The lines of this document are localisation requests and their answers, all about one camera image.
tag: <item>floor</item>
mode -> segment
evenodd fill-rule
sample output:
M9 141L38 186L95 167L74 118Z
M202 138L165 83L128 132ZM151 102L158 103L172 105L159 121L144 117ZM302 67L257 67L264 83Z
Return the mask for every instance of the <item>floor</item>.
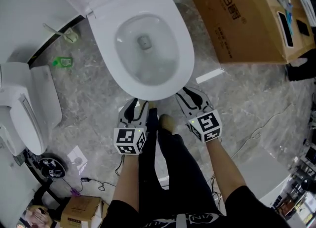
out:
M289 168L307 134L313 81L290 83L284 77L283 66L220 65L192 0L180 2L177 6L191 34L196 57L188 86L206 92L218 109L224 125L222 145L229 155L234 156L236 164L251 157L253 148L260 145ZM80 35L77 43L70 44L59 38L32 66L49 64L51 67L63 119L53 131L48 152L59 155L67 163L65 180L80 190L81 177L116 184L115 169L120 163L120 155L113 146L113 128L119 108L131 96L113 80L88 21L83 20L74 30ZM70 69L52 67L57 56L73 57L74 66ZM222 71L220 75L197 84L197 77L218 68ZM176 132L183 136L187 148L209 180L212 168L206 147L186 128L185 117L175 97L159 101L157 106L160 114L167 113L176 119ZM80 156L79 149L84 157L77 157ZM167 185L167 169L159 149L156 171L161 184ZM97 182L84 183L82 194L100 196L110 202L115 188L107 185L102 192L98 186ZM56 180L51 187L58 196L71 194L69 186L62 180Z

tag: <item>brown cardboard box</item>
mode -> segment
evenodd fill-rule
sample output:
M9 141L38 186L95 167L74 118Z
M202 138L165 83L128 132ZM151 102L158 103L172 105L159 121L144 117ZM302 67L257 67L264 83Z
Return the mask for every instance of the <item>brown cardboard box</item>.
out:
M61 215L62 228L98 228L107 211L101 198L92 196L72 197Z
M193 0L211 36L221 63L287 64L315 48L314 36L300 0L293 4L293 47L278 17L285 14L277 0ZM307 24L310 36L299 32Z

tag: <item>green object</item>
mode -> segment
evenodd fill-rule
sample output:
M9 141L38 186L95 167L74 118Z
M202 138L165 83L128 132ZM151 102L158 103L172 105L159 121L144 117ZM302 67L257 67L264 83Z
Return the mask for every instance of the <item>green object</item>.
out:
M57 57L53 61L53 66L58 68L71 68L73 66L73 59L69 57Z

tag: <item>white toilet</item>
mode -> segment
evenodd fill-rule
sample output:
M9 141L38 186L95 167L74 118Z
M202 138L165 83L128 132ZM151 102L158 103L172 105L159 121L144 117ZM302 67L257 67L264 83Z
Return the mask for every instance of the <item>white toilet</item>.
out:
M191 77L194 50L173 0L68 0L87 16L110 73L130 95L159 100Z
M0 65L0 137L16 156L25 147L36 155L48 145L62 114L49 66Z

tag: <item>beige shoe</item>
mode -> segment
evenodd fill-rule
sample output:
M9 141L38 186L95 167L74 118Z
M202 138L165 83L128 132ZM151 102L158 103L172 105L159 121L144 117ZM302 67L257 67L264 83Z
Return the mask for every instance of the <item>beige shoe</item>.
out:
M138 101L139 101L140 107L142 108L143 105L145 104L145 101L144 100L140 100L140 99L138 99ZM154 101L148 101L148 105L149 105L149 109L157 108Z
M175 129L175 121L171 116L163 114L159 118L159 126L162 129L165 129L168 132L173 133Z

